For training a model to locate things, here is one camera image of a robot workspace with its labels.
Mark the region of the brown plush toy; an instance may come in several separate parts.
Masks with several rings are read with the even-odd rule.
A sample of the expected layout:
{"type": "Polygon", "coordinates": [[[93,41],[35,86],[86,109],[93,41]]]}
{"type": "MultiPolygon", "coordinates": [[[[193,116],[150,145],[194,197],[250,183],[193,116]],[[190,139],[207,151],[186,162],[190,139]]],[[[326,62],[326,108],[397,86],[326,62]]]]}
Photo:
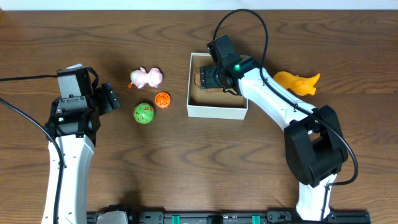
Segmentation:
{"type": "Polygon", "coordinates": [[[199,73],[195,73],[194,78],[195,78],[195,84],[196,84],[196,86],[198,86],[200,90],[206,91],[207,94],[219,93],[219,92],[222,92],[222,91],[223,91],[222,88],[202,89],[202,88],[201,88],[201,78],[200,78],[200,74],[199,74],[199,73]]]}

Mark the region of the white cardboard box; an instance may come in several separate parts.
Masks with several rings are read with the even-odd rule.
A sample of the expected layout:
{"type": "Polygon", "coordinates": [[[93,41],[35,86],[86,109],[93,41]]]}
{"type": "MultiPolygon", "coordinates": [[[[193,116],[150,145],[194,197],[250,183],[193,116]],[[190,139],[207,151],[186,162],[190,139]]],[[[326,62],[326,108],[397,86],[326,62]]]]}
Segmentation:
{"type": "Polygon", "coordinates": [[[190,54],[190,70],[187,90],[187,112],[192,118],[217,118],[243,120],[248,111],[248,100],[229,93],[212,93],[200,90],[195,84],[195,73],[201,66],[213,65],[209,53],[190,54]]]}

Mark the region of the pink pig toy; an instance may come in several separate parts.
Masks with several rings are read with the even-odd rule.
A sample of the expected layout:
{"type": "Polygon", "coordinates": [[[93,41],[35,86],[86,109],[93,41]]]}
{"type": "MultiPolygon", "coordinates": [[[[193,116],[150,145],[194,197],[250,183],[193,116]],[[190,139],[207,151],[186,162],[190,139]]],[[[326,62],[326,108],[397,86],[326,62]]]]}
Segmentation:
{"type": "Polygon", "coordinates": [[[158,68],[152,68],[148,72],[144,67],[140,67],[138,70],[130,73],[131,82],[128,84],[128,88],[132,89],[135,85],[138,89],[141,89],[146,84],[151,87],[158,88],[162,83],[163,75],[158,68]]]}

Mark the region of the green patterned ball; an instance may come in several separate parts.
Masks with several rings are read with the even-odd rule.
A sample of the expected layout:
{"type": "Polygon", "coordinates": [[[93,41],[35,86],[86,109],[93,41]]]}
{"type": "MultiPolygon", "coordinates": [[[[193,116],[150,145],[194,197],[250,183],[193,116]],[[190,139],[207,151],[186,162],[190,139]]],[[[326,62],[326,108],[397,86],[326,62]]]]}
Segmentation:
{"type": "Polygon", "coordinates": [[[133,115],[136,122],[148,124],[154,119],[155,111],[150,104],[140,103],[134,108],[133,115]]]}

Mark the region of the orange patterned ball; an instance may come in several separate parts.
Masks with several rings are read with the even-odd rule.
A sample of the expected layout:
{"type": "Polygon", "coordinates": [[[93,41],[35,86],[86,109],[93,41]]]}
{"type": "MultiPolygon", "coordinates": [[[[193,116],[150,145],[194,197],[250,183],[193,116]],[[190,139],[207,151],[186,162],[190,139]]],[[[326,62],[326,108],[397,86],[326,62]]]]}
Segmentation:
{"type": "Polygon", "coordinates": [[[161,108],[166,109],[171,103],[171,97],[167,92],[160,92],[155,96],[155,104],[161,108]]]}

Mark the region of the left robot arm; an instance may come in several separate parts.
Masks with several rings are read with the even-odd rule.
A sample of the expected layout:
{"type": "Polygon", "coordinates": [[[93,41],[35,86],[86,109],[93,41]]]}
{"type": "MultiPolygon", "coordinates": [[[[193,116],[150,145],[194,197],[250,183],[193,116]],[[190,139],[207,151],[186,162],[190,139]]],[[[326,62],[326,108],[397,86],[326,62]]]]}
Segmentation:
{"type": "Polygon", "coordinates": [[[88,173],[100,116],[120,107],[110,83],[100,84],[91,67],[58,70],[60,97],[45,124],[50,172],[42,223],[86,223],[88,173]]]}

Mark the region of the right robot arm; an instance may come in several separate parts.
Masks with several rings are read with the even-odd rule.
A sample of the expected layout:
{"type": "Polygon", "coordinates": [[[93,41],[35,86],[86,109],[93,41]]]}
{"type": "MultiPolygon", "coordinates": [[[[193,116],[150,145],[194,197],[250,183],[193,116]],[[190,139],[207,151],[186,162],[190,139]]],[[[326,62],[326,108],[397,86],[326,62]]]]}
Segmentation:
{"type": "Polygon", "coordinates": [[[262,63],[243,58],[224,35],[207,44],[213,65],[200,67],[200,87],[243,96],[284,132],[287,165],[299,181],[296,211],[301,219],[323,221],[330,213],[330,188],[348,158],[335,111],[317,108],[278,84],[262,63]]]}

